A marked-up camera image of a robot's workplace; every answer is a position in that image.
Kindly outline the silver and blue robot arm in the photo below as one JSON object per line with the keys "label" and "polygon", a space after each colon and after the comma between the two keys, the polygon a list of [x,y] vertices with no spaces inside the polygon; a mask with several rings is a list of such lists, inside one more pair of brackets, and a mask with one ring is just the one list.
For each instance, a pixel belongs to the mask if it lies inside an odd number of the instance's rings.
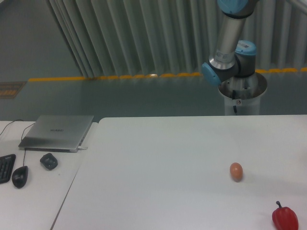
{"label": "silver and blue robot arm", "polygon": [[217,4],[224,14],[222,27],[214,52],[201,66],[204,78],[215,86],[241,72],[241,64],[235,52],[245,21],[253,14],[257,1],[218,0]]}

